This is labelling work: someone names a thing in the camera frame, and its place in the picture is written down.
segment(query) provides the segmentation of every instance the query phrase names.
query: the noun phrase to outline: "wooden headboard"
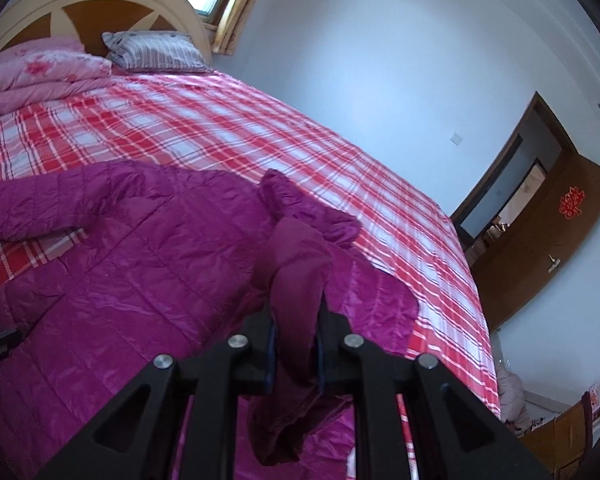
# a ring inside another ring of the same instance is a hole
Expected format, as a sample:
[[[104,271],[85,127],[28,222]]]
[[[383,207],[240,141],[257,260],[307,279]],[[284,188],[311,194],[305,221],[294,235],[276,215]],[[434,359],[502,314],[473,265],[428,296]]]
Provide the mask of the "wooden headboard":
[[[89,54],[106,56],[103,32],[179,30],[211,63],[211,47],[187,0],[18,0],[0,16],[0,51],[37,38],[79,38]]]

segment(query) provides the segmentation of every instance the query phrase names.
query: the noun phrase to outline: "red flower print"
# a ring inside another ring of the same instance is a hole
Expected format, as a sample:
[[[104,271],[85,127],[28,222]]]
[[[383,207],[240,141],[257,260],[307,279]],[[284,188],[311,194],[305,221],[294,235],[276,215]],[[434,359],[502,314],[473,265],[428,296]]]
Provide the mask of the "red flower print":
[[[31,75],[45,75],[50,68],[51,63],[48,61],[36,60],[27,63],[27,68],[25,70]]]
[[[581,215],[582,211],[578,206],[582,204],[584,197],[584,191],[580,190],[577,186],[571,186],[569,191],[560,197],[560,214],[563,214],[567,220]]]

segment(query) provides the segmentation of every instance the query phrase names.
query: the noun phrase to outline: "bed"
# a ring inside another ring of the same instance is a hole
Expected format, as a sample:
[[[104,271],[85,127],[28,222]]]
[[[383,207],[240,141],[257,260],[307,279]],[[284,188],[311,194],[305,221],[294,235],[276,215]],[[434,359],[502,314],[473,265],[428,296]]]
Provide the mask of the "bed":
[[[187,32],[211,60],[206,31],[186,0],[20,0],[0,18],[0,51],[76,36],[89,53],[104,56],[103,31],[150,28]],[[499,414],[488,329],[452,223],[433,200],[355,145],[220,72],[116,76],[109,88],[0,117],[0,180],[119,158],[229,170],[252,182],[273,168],[356,216],[363,226],[356,245],[409,285],[420,304],[404,354],[438,355]],[[0,284],[85,236],[78,230],[0,243]]]

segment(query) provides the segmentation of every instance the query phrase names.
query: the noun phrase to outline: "striped pillow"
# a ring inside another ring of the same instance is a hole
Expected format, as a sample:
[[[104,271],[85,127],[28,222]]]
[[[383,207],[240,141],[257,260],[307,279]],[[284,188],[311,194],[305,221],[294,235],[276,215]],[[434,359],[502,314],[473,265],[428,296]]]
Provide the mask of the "striped pillow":
[[[172,30],[103,32],[107,59],[130,72],[209,72],[188,34]]]

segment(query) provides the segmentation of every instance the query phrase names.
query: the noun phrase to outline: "red plaid bed sheet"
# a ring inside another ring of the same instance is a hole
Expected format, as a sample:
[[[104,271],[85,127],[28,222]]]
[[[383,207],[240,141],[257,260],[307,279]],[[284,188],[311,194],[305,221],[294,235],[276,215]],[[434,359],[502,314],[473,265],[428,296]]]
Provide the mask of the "red plaid bed sheet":
[[[120,77],[111,88],[0,118],[0,180],[116,158],[229,170],[252,182],[275,168],[355,215],[363,225],[357,245],[407,283],[420,303],[405,355],[438,355],[499,414],[488,330],[452,224],[435,202],[371,156],[221,73]],[[0,284],[83,237],[76,231],[1,243]]]

